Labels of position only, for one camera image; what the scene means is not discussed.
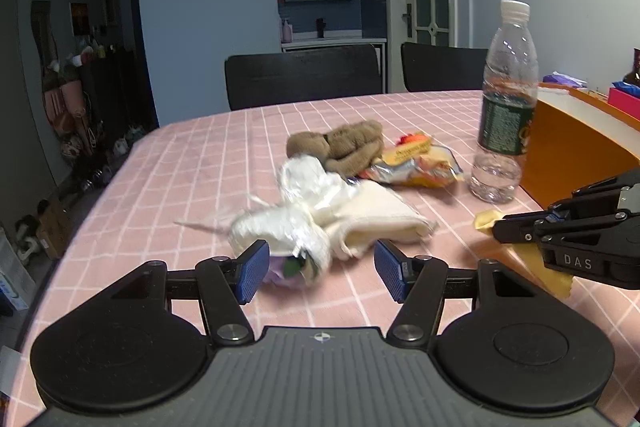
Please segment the clear plastic water bottle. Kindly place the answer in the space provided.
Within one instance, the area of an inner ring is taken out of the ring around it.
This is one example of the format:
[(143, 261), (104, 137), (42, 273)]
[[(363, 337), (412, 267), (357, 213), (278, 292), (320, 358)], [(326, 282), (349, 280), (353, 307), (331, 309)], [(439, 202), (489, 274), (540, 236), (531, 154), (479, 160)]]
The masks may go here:
[(528, 29), (529, 4), (502, 0), (500, 16), (485, 61), (480, 128), (469, 178), (470, 191), (495, 204), (511, 202), (520, 185), (540, 80)]

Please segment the white crinkled plastic bag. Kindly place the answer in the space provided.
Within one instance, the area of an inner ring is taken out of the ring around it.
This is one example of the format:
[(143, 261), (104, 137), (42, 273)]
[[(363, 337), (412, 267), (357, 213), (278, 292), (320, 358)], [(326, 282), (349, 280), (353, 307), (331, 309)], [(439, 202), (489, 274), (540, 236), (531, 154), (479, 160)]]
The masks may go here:
[(278, 175), (281, 201), (268, 204), (252, 195), (254, 206), (235, 216), (209, 215), (180, 225), (223, 235), (239, 255), (256, 239), (269, 245), (265, 281), (301, 288), (317, 283), (330, 269), (332, 247), (326, 227), (359, 193), (356, 182), (328, 173), (317, 158), (298, 155), (287, 160)]

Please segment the black chair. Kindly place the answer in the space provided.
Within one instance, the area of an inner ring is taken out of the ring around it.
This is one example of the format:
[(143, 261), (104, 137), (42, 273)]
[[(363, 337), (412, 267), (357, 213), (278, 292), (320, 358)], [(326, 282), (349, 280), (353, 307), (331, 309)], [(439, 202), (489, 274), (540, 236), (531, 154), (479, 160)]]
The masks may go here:
[(312, 51), (238, 54), (224, 62), (232, 111), (261, 106), (377, 95), (378, 65), (373, 72), (351, 71), (349, 62)]
[(480, 90), (487, 49), (403, 43), (402, 75), (409, 92)]

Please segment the purple tissue pack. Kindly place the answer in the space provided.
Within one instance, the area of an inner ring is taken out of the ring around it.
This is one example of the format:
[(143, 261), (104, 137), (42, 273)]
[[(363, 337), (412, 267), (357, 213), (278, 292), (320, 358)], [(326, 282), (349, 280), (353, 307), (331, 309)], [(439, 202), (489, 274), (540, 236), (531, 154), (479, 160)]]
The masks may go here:
[(542, 82), (544, 84), (560, 85), (576, 89), (586, 88), (588, 86), (585, 80), (580, 80), (579, 78), (560, 72), (552, 72), (551, 74), (544, 75)]

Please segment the gold foil snack bag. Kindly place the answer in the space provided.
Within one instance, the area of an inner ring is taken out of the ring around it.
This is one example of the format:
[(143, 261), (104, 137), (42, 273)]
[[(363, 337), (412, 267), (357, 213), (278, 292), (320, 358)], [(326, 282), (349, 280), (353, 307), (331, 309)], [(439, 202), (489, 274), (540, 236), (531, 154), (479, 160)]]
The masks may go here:
[(463, 170), (454, 153), (417, 132), (399, 141), (358, 174), (386, 186), (446, 188), (463, 180)]

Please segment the brown plush toy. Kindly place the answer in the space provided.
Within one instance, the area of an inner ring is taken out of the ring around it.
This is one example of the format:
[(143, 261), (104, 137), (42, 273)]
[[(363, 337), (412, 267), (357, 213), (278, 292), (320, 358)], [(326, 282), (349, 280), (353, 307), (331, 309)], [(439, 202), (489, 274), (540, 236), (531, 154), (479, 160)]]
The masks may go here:
[(297, 132), (286, 143), (286, 156), (309, 155), (329, 173), (352, 178), (367, 169), (384, 150), (383, 126), (377, 121), (345, 124), (322, 132)]

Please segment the blue packet on red box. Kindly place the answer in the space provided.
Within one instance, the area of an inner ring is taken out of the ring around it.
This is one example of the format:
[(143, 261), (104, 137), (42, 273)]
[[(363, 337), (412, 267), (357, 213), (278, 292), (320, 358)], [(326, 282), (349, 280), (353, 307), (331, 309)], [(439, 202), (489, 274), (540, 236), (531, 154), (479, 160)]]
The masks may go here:
[(640, 87), (635, 84), (624, 82), (623, 80), (619, 80), (618, 82), (612, 83), (612, 86), (619, 90), (625, 92), (625, 94), (639, 98), (640, 97)]

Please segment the pink checkered tablecloth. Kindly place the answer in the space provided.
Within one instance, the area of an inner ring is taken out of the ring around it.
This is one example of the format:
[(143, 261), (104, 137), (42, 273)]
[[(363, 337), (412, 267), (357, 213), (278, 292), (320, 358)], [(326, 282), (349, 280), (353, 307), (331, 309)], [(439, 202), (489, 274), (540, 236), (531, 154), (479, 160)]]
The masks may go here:
[[(169, 270), (230, 255), (225, 237), (183, 228), (177, 221), (222, 218), (226, 225), (255, 202), (278, 202), (277, 171), (288, 135), (320, 132), (347, 122), (377, 120), (385, 141), (425, 132), (445, 144), (465, 173), (471, 169), (480, 120), (480, 91), (422, 92), (267, 106), (170, 124), (136, 144), (96, 202), (43, 295), (26, 333), (5, 426), (24, 426), (43, 409), (32, 372), (32, 342), (49, 324), (145, 260)], [(439, 227), (408, 255), (426, 253), (453, 267), (474, 267), (476, 255), (500, 253), (500, 244), (478, 234), (474, 216), (488, 206), (466, 185), (442, 191), (401, 190), (401, 196)], [(639, 292), (575, 279), (567, 303), (599, 325), (616, 352), (611, 381), (599, 407), (626, 426), (639, 410)], [(390, 326), (398, 310), (373, 267), (371, 253), (334, 262), (330, 273), (306, 291), (265, 285), (243, 308), (256, 334), (264, 325)]]

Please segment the orange cardboard box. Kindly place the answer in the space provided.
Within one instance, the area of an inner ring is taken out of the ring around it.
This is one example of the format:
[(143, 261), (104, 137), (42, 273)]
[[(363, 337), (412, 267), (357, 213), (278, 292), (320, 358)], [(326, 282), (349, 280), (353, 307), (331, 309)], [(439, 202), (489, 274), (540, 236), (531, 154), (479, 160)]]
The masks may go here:
[(639, 120), (595, 92), (543, 83), (521, 186), (541, 207), (639, 166)]

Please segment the brown liquor bottle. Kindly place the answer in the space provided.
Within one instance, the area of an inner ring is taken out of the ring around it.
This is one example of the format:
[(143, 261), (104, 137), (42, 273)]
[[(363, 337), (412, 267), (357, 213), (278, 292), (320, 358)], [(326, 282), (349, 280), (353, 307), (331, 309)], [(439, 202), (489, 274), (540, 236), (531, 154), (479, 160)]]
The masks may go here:
[(626, 83), (640, 86), (640, 49), (634, 48), (634, 61), (629, 73), (624, 76)]

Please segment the black chair left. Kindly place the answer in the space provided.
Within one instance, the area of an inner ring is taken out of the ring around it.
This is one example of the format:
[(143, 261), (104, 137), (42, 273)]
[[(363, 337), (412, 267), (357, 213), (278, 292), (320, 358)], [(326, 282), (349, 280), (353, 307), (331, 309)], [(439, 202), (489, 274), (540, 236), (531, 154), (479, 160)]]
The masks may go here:
[(238, 54), (224, 62), (232, 111), (261, 106), (377, 95), (378, 65), (373, 72), (351, 71), (349, 62), (312, 51)]

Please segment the black chair right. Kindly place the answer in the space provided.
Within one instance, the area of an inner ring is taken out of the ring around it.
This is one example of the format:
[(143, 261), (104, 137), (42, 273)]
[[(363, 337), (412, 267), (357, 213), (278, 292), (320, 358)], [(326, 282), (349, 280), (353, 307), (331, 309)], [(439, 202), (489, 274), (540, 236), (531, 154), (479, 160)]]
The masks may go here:
[(487, 49), (403, 43), (402, 75), (409, 92), (480, 90)]

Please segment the red box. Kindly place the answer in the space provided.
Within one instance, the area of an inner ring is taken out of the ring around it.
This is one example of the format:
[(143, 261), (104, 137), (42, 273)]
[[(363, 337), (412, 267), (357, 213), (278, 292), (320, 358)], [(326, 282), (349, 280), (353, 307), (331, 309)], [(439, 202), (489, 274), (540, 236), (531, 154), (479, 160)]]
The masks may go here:
[(627, 115), (640, 120), (640, 98), (615, 87), (608, 89), (608, 104)]

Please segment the white cream cloth mitt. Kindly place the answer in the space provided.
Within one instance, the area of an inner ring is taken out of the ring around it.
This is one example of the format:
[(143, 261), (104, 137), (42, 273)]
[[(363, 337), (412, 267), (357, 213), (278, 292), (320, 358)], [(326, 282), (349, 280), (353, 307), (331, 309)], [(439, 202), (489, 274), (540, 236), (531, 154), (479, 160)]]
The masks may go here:
[(340, 260), (362, 258), (379, 239), (420, 243), (437, 227), (396, 192), (369, 180), (359, 182), (356, 195), (322, 225), (332, 256)]

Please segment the dark sideboard with clutter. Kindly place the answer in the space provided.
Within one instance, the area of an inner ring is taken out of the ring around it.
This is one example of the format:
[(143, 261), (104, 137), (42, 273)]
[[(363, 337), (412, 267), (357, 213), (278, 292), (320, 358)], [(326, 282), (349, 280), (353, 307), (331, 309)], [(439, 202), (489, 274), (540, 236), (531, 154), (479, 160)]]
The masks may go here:
[(146, 65), (132, 50), (92, 44), (61, 60), (50, 43), (40, 73), (44, 115), (67, 165), (158, 127)]

